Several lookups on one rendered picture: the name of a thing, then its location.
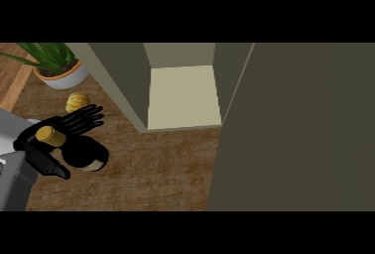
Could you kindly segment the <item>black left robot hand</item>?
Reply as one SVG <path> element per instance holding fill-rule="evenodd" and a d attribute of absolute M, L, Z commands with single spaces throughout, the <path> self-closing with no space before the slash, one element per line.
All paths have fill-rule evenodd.
<path fill-rule="evenodd" d="M 68 137 L 75 137 L 103 124 L 101 111 L 102 107 L 92 104 L 65 116 L 53 116 L 40 121 L 19 134 L 13 148 L 16 151 L 25 152 L 27 163 L 43 176 L 58 176 L 68 179 L 71 172 L 50 155 L 55 147 L 37 140 L 37 131 L 41 127 L 52 126 Z"/>

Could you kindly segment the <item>black wine bottle yellow cap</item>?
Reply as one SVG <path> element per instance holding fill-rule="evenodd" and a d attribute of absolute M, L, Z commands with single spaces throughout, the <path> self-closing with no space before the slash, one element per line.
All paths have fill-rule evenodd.
<path fill-rule="evenodd" d="M 96 172 L 105 167 L 108 149 L 92 137 L 68 135 L 52 126 L 43 126 L 36 138 L 61 149 L 64 160 L 72 167 L 87 172 Z"/>

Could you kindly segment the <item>olive green open cabinet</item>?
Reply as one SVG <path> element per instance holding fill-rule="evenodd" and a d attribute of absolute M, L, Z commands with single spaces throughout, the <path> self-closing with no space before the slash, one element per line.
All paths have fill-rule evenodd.
<path fill-rule="evenodd" d="M 251 43 L 70 43 L 142 133 L 225 124 Z"/>

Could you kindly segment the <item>small yellow squash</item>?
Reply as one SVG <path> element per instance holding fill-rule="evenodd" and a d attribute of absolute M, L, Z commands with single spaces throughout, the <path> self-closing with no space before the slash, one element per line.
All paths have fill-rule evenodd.
<path fill-rule="evenodd" d="M 90 97 L 84 93 L 72 93 L 67 101 L 67 111 L 72 113 L 90 104 Z"/>

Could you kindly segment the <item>white plant pot orange rim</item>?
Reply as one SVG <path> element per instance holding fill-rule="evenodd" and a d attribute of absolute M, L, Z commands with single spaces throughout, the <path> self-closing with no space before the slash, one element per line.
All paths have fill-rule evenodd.
<path fill-rule="evenodd" d="M 34 74 L 41 82 L 53 89 L 68 89 L 77 86 L 89 77 L 89 70 L 86 69 L 83 62 L 77 62 L 75 66 L 61 75 L 46 77 L 41 76 L 37 70 Z"/>

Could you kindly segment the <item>green leafy plant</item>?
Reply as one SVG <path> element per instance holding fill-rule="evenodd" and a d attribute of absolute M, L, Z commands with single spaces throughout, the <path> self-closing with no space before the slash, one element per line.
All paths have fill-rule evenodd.
<path fill-rule="evenodd" d="M 3 52 L 0 56 L 33 66 L 43 77 L 55 77 L 78 65 L 80 60 L 65 43 L 18 43 L 18 46 L 34 58 L 33 61 Z"/>

